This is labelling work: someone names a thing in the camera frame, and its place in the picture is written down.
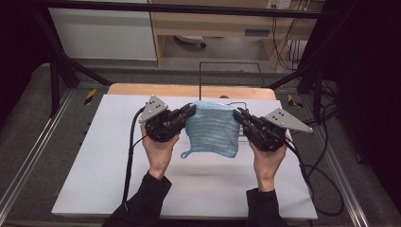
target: white table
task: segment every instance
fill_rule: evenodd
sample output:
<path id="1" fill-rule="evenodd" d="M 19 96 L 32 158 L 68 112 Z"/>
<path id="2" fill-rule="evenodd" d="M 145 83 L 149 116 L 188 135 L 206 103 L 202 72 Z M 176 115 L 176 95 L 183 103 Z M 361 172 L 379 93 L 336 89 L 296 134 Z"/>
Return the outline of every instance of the white table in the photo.
<path id="1" fill-rule="evenodd" d="M 195 97 L 159 96 L 170 110 L 197 100 Z M 128 159 L 131 121 L 149 96 L 105 95 L 78 153 L 52 213 L 65 217 L 107 217 L 120 204 Z M 279 101 L 203 98 L 221 103 L 245 101 L 251 114 L 265 115 L 280 106 Z M 136 124 L 134 141 L 140 138 Z M 173 185 L 166 196 L 162 218 L 245 218 L 245 191 L 257 187 L 253 153 L 240 138 L 234 159 L 215 153 L 192 153 L 186 159 L 189 139 L 182 131 L 166 176 Z M 137 191 L 148 170 L 141 144 L 133 152 L 129 198 Z M 302 178 L 296 156 L 288 150 L 276 175 L 276 192 L 283 218 L 317 218 Z"/>

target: power strip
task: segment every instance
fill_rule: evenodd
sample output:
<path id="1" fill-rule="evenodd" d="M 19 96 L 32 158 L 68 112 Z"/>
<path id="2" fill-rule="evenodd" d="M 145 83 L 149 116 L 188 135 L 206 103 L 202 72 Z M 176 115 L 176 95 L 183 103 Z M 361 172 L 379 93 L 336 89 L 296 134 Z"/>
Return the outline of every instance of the power strip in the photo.
<path id="1" fill-rule="evenodd" d="M 269 0 L 266 9 L 288 9 L 291 0 Z"/>

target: person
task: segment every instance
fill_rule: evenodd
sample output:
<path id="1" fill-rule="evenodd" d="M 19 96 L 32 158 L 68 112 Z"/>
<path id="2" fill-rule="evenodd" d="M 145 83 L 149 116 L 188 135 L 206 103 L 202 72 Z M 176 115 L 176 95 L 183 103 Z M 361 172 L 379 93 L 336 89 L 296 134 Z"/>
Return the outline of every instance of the person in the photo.
<path id="1" fill-rule="evenodd" d="M 142 135 L 146 135 L 145 125 L 141 125 Z M 163 200 L 171 182 L 165 176 L 171 160 L 174 145 L 179 135 L 170 141 L 159 143 L 146 136 L 142 144 L 148 156 L 149 170 L 144 176 L 138 192 L 121 204 L 102 227 L 154 226 L 159 220 Z M 278 201 L 274 190 L 274 176 L 286 156 L 286 146 L 275 152 L 260 151 L 252 142 L 253 168 L 257 179 L 257 188 L 246 192 L 248 200 L 248 227 L 287 226 L 279 215 Z"/>

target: black sleeve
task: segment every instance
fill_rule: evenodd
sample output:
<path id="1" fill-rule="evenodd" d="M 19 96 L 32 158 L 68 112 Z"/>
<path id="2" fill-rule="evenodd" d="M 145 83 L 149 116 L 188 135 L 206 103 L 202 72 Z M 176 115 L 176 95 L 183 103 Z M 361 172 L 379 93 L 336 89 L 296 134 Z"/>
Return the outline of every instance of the black sleeve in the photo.
<path id="1" fill-rule="evenodd" d="M 257 188 L 247 191 L 248 220 L 247 227 L 287 226 L 278 212 L 275 191 L 259 192 Z"/>
<path id="2" fill-rule="evenodd" d="M 127 201 L 127 208 L 121 204 L 106 219 L 102 227 L 153 226 L 159 219 L 171 182 L 163 177 L 161 181 L 147 173 L 138 192 Z"/>

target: knitted fabric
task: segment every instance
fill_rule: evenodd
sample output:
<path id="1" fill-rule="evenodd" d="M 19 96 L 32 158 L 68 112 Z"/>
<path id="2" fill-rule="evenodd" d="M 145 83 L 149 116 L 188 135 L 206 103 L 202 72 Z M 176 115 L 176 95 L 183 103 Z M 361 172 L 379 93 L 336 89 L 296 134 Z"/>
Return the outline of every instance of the knitted fabric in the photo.
<path id="1" fill-rule="evenodd" d="M 191 148 L 183 152 L 186 158 L 192 152 L 214 152 L 234 158 L 238 152 L 239 123 L 233 118 L 234 108 L 210 101 L 196 101 L 195 115 L 186 122 L 185 132 Z"/>

